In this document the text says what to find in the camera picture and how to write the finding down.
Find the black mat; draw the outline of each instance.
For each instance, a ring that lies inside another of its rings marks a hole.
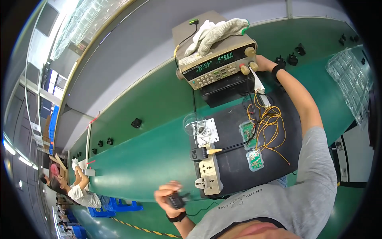
[[[298,156],[302,144],[299,115],[287,93],[277,89],[269,93],[269,96],[274,100],[272,105],[279,107],[281,110],[286,131],[285,142],[276,148],[276,150],[289,161],[290,166],[280,155],[269,149],[261,151],[264,168],[256,172],[250,171],[248,167],[248,161],[245,157],[248,151],[246,151],[244,147],[225,151],[220,154],[218,153],[217,162],[219,165],[220,179],[224,188],[222,192],[216,196],[233,194],[261,184],[266,184],[297,169]],[[258,108],[256,108],[256,117],[259,119]],[[243,142],[239,132],[239,125],[248,121],[248,116],[242,104],[232,106],[206,117],[206,119],[210,118],[215,119],[220,138],[220,141],[215,143],[215,148],[224,148]],[[279,119],[279,134],[268,147],[275,147],[284,140],[284,131],[281,125],[282,122],[281,119]],[[267,142],[269,142],[273,136],[275,128],[275,125],[266,128],[265,137]],[[264,144],[262,134],[259,136],[258,141],[258,145]]]

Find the hand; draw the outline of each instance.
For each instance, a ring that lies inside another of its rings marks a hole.
[[[78,159],[74,158],[72,159],[72,169],[76,171],[76,166],[78,166]]]
[[[259,69],[257,70],[259,72],[265,72],[265,71],[272,72],[273,68],[277,66],[277,63],[271,60],[268,60],[262,55],[256,55],[256,63],[259,66]]]
[[[159,206],[165,210],[169,218],[175,218],[183,211],[186,211],[185,208],[175,210],[166,202],[166,197],[171,195],[173,192],[178,191],[182,188],[182,185],[175,180],[171,180],[165,185],[159,186],[159,190],[154,192],[154,197]]]

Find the green connector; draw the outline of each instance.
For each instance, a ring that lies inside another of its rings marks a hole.
[[[199,19],[195,18],[195,19],[191,19],[189,21],[189,24],[192,25],[192,24],[198,24],[199,23]]]

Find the black wristband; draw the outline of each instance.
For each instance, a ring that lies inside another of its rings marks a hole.
[[[276,74],[279,70],[283,69],[284,70],[284,67],[281,66],[281,65],[277,65],[275,66],[273,69],[272,69],[272,76],[274,78],[274,80],[280,84],[280,82],[278,81],[277,77],[276,77]]]
[[[183,211],[181,212],[178,216],[174,217],[174,218],[169,218],[168,215],[166,214],[166,217],[168,218],[168,220],[171,222],[171,223],[175,223],[175,222],[178,222],[178,221],[182,221],[183,218],[186,216],[186,212]]]

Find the white cotton glove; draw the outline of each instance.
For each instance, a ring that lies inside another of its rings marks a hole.
[[[185,52],[185,56],[191,55],[196,50],[196,48],[198,47],[200,42],[203,40],[203,38],[207,35],[207,33],[211,29],[215,28],[216,26],[220,26],[223,23],[225,23],[225,21],[220,21],[217,24],[215,24],[213,22],[210,22],[209,20],[206,20],[199,27],[199,30],[197,31],[197,33],[195,33],[194,37],[192,38],[193,43],[187,48],[187,50]]]
[[[74,158],[72,159],[72,169],[75,171],[76,170],[76,166],[79,166],[78,165],[78,158]]]
[[[232,35],[244,35],[249,27],[249,21],[240,18],[234,18],[222,25],[216,26],[205,35],[200,42],[197,52],[201,56],[207,55],[211,46],[218,41],[226,39]]]
[[[227,22],[221,21],[217,24],[206,20],[192,38],[193,43],[187,48],[185,56],[191,55],[196,49],[199,55],[205,56],[215,42],[232,35],[244,35],[248,27],[248,20],[240,18],[234,18]]]

